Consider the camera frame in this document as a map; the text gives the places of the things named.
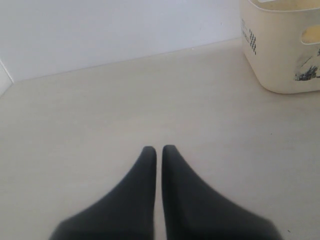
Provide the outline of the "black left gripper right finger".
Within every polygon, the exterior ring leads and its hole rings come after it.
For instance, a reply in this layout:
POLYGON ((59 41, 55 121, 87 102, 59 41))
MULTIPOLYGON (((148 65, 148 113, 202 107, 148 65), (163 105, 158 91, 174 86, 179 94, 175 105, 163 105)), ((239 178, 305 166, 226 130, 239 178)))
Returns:
POLYGON ((211 188, 174 145, 162 149, 162 203, 168 240, 277 240, 275 225, 211 188))

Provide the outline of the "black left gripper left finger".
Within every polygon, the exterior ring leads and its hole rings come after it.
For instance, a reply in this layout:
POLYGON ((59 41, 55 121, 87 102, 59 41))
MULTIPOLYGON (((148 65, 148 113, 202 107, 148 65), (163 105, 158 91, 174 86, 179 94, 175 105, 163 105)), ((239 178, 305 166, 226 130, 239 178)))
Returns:
POLYGON ((107 195, 62 221, 52 240, 153 240, 157 153, 145 146, 126 176, 107 195))

